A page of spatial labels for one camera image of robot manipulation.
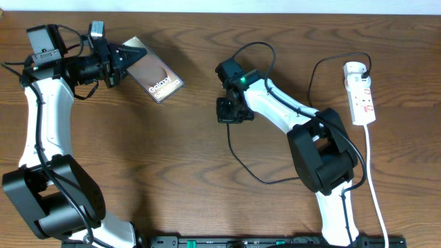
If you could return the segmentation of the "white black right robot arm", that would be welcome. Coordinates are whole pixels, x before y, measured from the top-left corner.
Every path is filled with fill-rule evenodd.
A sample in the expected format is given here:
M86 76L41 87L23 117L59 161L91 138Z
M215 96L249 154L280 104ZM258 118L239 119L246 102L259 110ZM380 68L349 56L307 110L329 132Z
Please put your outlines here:
M216 101L218 122L242 123L259 113L285 133L296 173L316 195L323 238L333 246L354 244L359 232L348 189L358 158L338 113L293 100L262 72L244 72L232 57L219 63L215 73L226 91Z

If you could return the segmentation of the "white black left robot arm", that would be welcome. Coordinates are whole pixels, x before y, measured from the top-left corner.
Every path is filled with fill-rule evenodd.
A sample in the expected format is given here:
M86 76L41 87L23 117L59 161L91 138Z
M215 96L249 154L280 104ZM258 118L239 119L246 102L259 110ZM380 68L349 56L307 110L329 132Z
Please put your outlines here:
M70 117L79 85L117 86L127 69L146 55L143 48L110 43L100 21L79 35L69 55L58 24L28 29L33 52L21 64L19 83L28 101L25 149L2 187L31 232L63 247L144 247L133 223L105 207L103 193L72 155Z

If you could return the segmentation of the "white power strip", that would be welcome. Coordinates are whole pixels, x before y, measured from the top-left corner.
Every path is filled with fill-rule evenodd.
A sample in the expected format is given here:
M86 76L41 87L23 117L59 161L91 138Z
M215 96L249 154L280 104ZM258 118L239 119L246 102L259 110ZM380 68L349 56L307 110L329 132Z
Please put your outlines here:
M361 74L349 74L345 88L349 99L351 120L354 125L368 125L376 120L371 94L371 79L363 79Z

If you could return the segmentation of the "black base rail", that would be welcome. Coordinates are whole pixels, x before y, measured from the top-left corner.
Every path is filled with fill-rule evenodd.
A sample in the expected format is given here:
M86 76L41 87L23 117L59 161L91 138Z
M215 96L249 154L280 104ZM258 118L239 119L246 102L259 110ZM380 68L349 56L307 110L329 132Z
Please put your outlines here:
M155 236L142 241L134 247L151 248L230 248L230 247L344 247L342 245L330 245L320 236L291 236L277 238L197 238L197 237L176 237L176 236ZM385 247L384 238L372 236L359 236L352 246L362 248ZM389 238L389 247L405 248L405 238Z

